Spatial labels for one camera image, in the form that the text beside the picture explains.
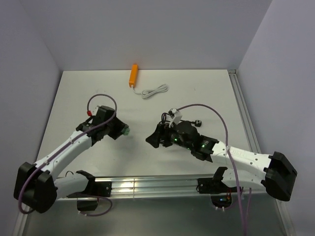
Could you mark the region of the green plug adapter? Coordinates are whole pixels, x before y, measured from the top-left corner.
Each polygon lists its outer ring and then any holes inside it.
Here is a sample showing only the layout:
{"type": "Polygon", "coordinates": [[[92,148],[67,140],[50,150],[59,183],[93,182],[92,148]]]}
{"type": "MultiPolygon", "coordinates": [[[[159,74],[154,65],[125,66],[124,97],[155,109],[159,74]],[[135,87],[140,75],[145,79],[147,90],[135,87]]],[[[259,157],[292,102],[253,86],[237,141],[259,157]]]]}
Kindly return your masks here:
{"type": "Polygon", "coordinates": [[[125,127],[123,130],[123,135],[127,136],[130,133],[130,128],[129,127],[125,127]]]}

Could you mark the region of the orange power strip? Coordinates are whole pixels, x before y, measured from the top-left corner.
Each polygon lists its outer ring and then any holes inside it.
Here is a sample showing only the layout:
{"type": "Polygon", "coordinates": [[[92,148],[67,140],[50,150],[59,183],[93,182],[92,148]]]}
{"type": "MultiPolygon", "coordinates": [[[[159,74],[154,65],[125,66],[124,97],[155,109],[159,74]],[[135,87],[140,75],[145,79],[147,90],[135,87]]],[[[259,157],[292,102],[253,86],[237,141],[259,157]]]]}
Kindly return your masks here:
{"type": "Polygon", "coordinates": [[[130,71],[129,81],[128,81],[128,85],[130,88],[134,88],[136,86],[137,75],[138,75],[138,65],[133,64],[130,71]]]}

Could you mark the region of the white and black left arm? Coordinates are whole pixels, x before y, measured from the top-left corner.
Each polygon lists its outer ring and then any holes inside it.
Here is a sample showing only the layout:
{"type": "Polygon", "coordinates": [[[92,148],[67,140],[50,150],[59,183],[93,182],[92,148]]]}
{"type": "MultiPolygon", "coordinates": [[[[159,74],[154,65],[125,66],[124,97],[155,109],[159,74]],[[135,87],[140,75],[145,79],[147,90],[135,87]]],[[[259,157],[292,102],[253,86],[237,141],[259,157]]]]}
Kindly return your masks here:
{"type": "Polygon", "coordinates": [[[79,124],[72,135],[56,150],[33,164],[23,163],[17,173],[13,197],[30,207],[30,212],[46,212],[57,199],[69,196],[103,197],[104,191],[95,176],[86,171],[60,178],[60,173],[81,153],[94,146],[105,136],[116,140],[128,135],[129,126],[116,116],[116,110],[100,106],[95,115],[79,124]]]}

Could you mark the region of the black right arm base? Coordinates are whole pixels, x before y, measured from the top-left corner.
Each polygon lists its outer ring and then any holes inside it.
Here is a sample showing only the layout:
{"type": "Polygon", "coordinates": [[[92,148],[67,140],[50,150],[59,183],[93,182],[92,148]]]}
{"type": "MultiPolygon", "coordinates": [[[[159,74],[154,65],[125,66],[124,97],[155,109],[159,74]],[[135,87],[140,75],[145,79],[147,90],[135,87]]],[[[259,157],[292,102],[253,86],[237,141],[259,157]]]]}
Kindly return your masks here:
{"type": "Polygon", "coordinates": [[[196,191],[199,194],[224,194],[223,197],[215,197],[212,203],[216,207],[225,207],[232,203],[232,189],[223,183],[223,174],[227,167],[219,167],[213,177],[198,178],[196,191]]]}

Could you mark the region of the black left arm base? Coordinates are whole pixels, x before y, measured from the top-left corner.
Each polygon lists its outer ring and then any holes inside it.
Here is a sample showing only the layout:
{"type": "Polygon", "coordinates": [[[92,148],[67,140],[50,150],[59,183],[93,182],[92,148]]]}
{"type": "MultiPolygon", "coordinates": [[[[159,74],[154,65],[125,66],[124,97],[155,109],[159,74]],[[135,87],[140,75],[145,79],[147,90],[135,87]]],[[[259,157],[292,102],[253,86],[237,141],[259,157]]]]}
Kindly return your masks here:
{"type": "Polygon", "coordinates": [[[109,199],[112,190],[112,182],[95,182],[92,184],[92,187],[88,190],[84,190],[83,192],[75,192],[67,195],[67,198],[95,198],[95,200],[77,200],[77,209],[81,213],[86,213],[87,215],[93,215],[90,211],[94,212],[97,207],[100,205],[100,201],[104,200],[109,203],[109,207],[102,214],[108,213],[113,203],[109,199]]]}

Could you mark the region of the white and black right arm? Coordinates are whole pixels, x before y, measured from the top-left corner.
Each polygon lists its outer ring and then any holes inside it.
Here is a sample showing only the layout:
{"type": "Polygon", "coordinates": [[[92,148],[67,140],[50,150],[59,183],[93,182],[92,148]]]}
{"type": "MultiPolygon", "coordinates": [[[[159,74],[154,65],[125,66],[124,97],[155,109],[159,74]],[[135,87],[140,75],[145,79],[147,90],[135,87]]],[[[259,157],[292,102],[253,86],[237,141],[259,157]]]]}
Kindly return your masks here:
{"type": "Polygon", "coordinates": [[[288,202],[294,188],[297,171],[280,152],[260,154],[236,147],[198,133],[188,121],[177,125],[159,123],[146,138],[152,147],[172,145],[183,147],[201,161],[218,165],[212,177],[198,179],[200,194],[234,193],[241,188],[265,190],[271,197],[288,202]]]}

